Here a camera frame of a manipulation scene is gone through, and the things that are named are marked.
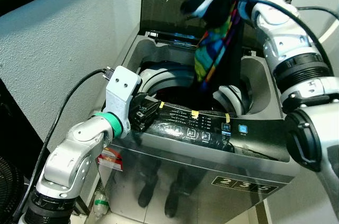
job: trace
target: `colorful cloth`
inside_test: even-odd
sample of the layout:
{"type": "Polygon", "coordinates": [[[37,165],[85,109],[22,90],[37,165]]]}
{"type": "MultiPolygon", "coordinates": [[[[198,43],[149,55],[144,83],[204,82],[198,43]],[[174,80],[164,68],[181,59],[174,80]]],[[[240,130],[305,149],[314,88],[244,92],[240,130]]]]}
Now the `colorful cloth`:
{"type": "Polygon", "coordinates": [[[234,2],[229,10],[226,22],[214,29],[206,31],[195,51],[195,72],[198,82],[202,82],[201,89],[208,87],[221,59],[228,52],[228,46],[237,31],[240,21],[238,2],[234,2]]]}

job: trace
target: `fan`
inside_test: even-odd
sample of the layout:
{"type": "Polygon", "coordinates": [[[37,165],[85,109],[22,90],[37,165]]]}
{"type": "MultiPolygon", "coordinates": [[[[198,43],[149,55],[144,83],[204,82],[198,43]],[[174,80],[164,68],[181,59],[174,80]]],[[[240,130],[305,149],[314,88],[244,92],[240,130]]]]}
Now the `fan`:
{"type": "Polygon", "coordinates": [[[23,175],[0,156],[0,223],[8,223],[23,195],[23,175]]]}

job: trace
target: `textured wall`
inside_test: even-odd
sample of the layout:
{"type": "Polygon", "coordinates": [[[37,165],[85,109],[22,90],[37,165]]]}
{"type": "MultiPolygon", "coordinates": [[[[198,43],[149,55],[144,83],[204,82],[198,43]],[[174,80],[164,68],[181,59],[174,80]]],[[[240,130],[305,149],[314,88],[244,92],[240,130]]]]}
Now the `textured wall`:
{"type": "MultiPolygon", "coordinates": [[[[139,23],[140,2],[35,0],[0,17],[0,77],[41,139],[78,80],[114,65],[139,23]]],[[[97,75],[75,92],[51,138],[50,150],[71,126],[87,118],[103,86],[104,79],[97,75]]],[[[96,173],[92,166],[81,193],[85,202],[96,173]]]]}
{"type": "MultiPolygon", "coordinates": [[[[339,0],[293,0],[295,6],[317,5],[339,12],[339,0]]],[[[324,12],[301,12],[302,19],[320,36],[334,21],[324,12]]],[[[327,39],[327,51],[336,76],[339,76],[339,29],[327,39]]],[[[331,203],[316,175],[302,168],[292,183],[267,199],[274,224],[338,223],[331,203]]]]}

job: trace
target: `washing machine drum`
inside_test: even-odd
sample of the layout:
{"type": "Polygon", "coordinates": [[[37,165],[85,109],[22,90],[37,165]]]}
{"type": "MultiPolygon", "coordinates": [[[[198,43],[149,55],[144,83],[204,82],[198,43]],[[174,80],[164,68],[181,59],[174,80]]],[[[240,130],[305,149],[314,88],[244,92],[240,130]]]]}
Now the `washing machine drum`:
{"type": "MultiPolygon", "coordinates": [[[[175,102],[192,94],[190,86],[193,84],[194,76],[195,71],[192,66],[175,62],[160,62],[140,73],[142,84],[139,92],[148,93],[150,96],[172,102],[172,104],[185,105],[184,101],[175,102]],[[164,94],[173,95],[174,101],[169,101],[168,98],[162,99],[164,94]]],[[[213,94],[213,101],[219,111],[234,115],[245,114],[249,109],[249,101],[243,92],[234,86],[220,86],[213,94]]]]}

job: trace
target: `washing machine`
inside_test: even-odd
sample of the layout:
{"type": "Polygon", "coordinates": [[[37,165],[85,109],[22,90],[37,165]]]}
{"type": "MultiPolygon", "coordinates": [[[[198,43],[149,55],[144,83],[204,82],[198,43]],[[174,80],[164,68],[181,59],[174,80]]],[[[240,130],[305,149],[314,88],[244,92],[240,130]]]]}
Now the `washing machine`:
{"type": "Polygon", "coordinates": [[[115,166],[99,165],[112,212],[141,223],[222,224],[260,203],[299,173],[285,146],[279,91],[245,28],[240,78],[246,96],[220,87],[197,107],[195,45],[199,20],[181,21],[183,0],[142,0],[140,28],[117,65],[139,74],[139,92],[160,101],[140,132],[105,150],[115,166]]]}

